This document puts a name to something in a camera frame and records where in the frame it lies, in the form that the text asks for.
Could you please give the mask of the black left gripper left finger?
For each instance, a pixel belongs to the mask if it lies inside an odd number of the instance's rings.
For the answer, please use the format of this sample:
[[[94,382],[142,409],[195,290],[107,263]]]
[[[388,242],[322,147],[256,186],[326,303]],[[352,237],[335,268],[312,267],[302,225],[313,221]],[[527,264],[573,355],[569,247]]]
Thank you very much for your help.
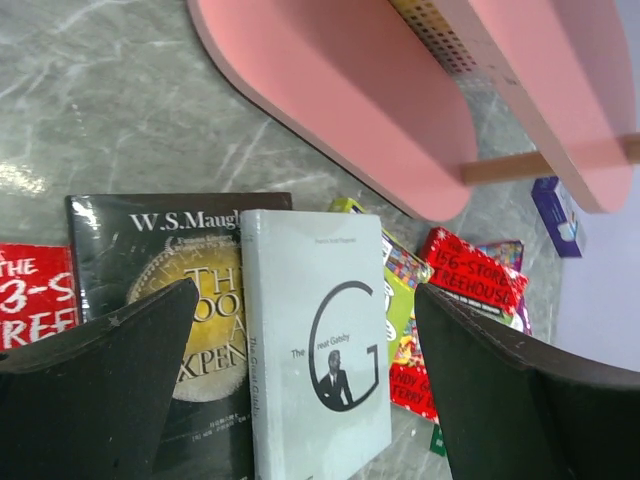
[[[2,478],[149,478],[197,302],[182,279],[2,354]]]

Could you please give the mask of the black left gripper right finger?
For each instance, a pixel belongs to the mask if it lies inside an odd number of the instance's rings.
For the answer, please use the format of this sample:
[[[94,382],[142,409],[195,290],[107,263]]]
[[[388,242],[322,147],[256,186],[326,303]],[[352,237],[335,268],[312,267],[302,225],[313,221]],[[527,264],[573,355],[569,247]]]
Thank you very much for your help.
[[[430,284],[415,292],[455,479],[636,479],[639,375],[560,350]]]

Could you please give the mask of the green 104-storey treehouse book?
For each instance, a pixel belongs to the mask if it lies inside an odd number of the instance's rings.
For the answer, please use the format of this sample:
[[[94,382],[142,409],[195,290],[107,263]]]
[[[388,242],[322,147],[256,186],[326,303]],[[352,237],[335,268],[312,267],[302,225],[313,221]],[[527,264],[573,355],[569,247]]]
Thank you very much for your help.
[[[441,457],[447,456],[446,448],[444,445],[443,433],[442,433],[441,427],[438,424],[435,424],[433,426],[429,450]]]

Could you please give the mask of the purple 117-storey treehouse book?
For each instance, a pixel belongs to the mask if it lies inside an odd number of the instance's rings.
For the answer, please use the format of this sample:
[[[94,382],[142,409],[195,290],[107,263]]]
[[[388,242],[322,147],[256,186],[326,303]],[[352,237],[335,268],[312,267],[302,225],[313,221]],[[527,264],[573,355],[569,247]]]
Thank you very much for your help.
[[[524,244],[519,240],[507,240],[477,245],[477,248],[505,267],[517,272],[520,272],[522,269]],[[525,335],[533,335],[524,295],[521,296],[515,313],[511,318],[510,326]]]

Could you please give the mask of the red 156-storey treehouse book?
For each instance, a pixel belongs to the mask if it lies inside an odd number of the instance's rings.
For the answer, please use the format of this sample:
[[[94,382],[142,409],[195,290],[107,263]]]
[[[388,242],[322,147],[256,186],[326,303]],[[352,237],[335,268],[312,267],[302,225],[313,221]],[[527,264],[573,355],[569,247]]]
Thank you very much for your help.
[[[521,271],[499,264],[443,227],[431,229],[419,257],[433,268],[431,284],[511,327],[511,318],[528,285]],[[435,424],[439,422],[414,316],[391,364],[390,388],[394,404]]]

